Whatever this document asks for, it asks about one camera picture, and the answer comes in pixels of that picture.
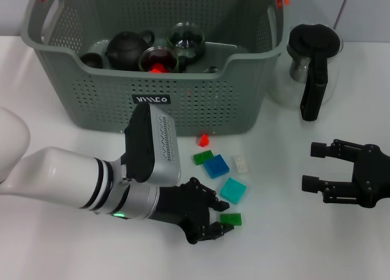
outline blue lego brick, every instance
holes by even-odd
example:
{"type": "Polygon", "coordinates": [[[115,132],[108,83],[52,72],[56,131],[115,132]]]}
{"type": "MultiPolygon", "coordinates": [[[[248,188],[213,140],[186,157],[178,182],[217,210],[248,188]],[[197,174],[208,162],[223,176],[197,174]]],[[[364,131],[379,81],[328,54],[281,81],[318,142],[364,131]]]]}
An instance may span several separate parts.
{"type": "Polygon", "coordinates": [[[229,178],[219,195],[233,204],[238,204],[246,191],[246,185],[229,178]]]}
{"type": "Polygon", "coordinates": [[[214,158],[205,161],[203,165],[205,166],[208,175],[210,175],[212,179],[224,175],[230,171],[229,166],[227,166],[221,155],[217,155],[214,158]]]}

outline teapot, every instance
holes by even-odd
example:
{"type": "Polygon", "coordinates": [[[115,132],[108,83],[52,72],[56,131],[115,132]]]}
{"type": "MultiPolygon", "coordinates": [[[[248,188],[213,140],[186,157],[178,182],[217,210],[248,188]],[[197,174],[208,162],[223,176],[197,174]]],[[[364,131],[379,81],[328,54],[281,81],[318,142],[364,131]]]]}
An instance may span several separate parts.
{"type": "Polygon", "coordinates": [[[117,70],[138,71],[138,61],[142,53],[150,48],[155,40],[154,33],[146,30],[139,34],[121,32],[107,46],[105,55],[111,66],[117,70]],[[144,37],[151,39],[147,43],[144,37]]]}

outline gray plastic basket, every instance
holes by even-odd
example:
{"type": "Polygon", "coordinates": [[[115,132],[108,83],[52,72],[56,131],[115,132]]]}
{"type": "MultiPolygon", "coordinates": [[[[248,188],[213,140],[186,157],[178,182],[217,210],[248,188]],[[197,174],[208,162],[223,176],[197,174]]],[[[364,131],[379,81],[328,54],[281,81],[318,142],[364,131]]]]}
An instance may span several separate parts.
{"type": "Polygon", "coordinates": [[[149,95],[149,101],[164,101],[158,106],[174,117],[179,135],[239,134],[254,125],[276,58],[286,47],[285,12],[276,0],[30,0],[22,38],[80,127],[121,132],[134,100],[149,95]],[[203,60],[188,73],[99,70],[79,59],[86,52],[103,53],[122,31],[150,29],[162,44],[169,28],[185,21],[200,26],[209,42],[203,60]],[[192,73],[210,65],[219,71],[192,73]]]}

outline white table surface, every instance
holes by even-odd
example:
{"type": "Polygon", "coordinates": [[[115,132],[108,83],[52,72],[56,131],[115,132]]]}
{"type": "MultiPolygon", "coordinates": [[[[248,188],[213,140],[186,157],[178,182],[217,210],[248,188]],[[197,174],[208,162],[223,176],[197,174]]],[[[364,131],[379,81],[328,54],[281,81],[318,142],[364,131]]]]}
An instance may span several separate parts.
{"type": "MultiPolygon", "coordinates": [[[[339,85],[314,123],[267,97],[244,135],[212,137],[211,149],[242,155],[249,186],[232,211],[243,226],[189,245],[179,227],[120,220],[24,198],[0,199],[0,279],[389,279],[390,199],[374,209],[324,204],[304,193],[303,174],[350,181],[352,164],[310,157],[311,142],[339,138],[375,143],[390,154],[390,44],[346,43],[339,85]]],[[[28,154],[58,146],[114,160],[124,136],[87,131],[68,118],[35,53],[18,37],[0,37],[0,105],[30,127],[28,154]]],[[[179,138],[181,183],[191,176],[214,189],[191,155],[195,138],[179,138]]]]}

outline lego brick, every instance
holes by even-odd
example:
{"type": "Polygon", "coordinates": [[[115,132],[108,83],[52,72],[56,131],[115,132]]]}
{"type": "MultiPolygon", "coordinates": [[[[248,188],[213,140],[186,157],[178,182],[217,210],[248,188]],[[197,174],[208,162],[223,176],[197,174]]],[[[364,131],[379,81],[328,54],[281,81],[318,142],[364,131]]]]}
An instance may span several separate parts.
{"type": "Polygon", "coordinates": [[[210,175],[212,179],[224,175],[230,171],[229,166],[227,166],[221,155],[217,155],[214,158],[207,160],[203,163],[203,165],[206,168],[208,175],[210,175]]]}
{"type": "Polygon", "coordinates": [[[240,199],[245,194],[246,189],[246,185],[243,185],[242,183],[232,178],[229,178],[219,195],[233,204],[238,204],[240,199]]]}
{"type": "Polygon", "coordinates": [[[194,155],[194,162],[196,165],[201,165],[205,161],[210,160],[213,157],[214,157],[213,152],[211,150],[208,150],[208,151],[194,155]]]}
{"type": "Polygon", "coordinates": [[[240,155],[233,156],[233,160],[234,160],[234,163],[236,165],[237,172],[239,174],[249,172],[248,165],[247,165],[243,156],[240,156],[240,155]]]}
{"type": "Polygon", "coordinates": [[[234,226],[241,226],[241,225],[243,225],[243,221],[241,219],[241,214],[240,213],[236,213],[236,214],[220,214],[219,222],[232,224],[234,226]]]}
{"type": "Polygon", "coordinates": [[[200,138],[199,146],[206,147],[209,143],[210,143],[210,141],[208,139],[208,135],[203,135],[200,138]]]}

